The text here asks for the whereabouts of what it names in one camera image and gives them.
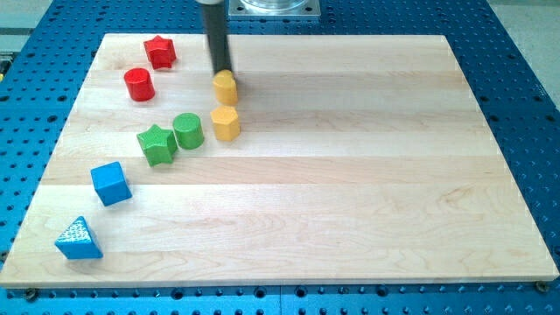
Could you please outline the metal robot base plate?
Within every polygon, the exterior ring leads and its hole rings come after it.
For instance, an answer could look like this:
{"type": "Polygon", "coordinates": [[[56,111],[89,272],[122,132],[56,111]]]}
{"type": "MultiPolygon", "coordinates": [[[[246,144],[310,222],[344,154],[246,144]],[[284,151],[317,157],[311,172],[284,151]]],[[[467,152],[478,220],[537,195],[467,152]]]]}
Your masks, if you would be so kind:
{"type": "Polygon", "coordinates": [[[231,19],[319,18],[319,0],[227,0],[231,19]]]}

